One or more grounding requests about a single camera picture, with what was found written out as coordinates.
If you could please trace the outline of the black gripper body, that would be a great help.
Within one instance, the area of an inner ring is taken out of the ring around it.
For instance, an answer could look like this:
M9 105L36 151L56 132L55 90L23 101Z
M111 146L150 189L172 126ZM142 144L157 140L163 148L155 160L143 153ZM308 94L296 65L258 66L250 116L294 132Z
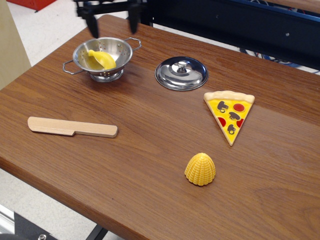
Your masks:
M147 6L147 0L74 0L79 17L127 12L128 16L139 16Z

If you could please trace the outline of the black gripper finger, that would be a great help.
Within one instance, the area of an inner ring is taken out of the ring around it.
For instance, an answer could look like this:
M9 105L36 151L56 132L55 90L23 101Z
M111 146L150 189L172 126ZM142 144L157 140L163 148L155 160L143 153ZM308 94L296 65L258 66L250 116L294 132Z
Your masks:
M129 27L132 34L135 34L137 32L139 19L140 19L140 5L132 4L128 9Z
M84 14L84 19L86 21L88 29L90 30L91 35L95 39L99 38L98 22L95 15L92 12L88 11Z

